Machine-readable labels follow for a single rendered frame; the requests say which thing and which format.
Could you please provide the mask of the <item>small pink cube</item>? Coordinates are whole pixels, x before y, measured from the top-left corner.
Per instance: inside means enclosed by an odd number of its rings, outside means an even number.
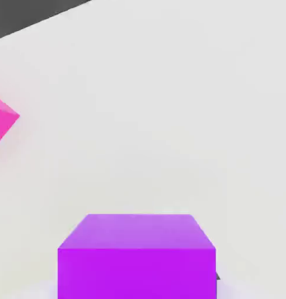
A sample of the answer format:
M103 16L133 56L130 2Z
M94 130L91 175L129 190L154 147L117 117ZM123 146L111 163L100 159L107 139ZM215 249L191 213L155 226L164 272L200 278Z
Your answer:
M20 115L0 100L0 140L17 121Z

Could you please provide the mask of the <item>small purple cube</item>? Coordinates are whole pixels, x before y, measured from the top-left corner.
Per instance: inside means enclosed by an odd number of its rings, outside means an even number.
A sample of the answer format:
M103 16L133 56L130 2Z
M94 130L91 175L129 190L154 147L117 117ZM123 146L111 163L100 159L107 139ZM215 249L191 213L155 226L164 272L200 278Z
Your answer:
M57 299L217 299L216 249L189 214L89 214L58 247Z

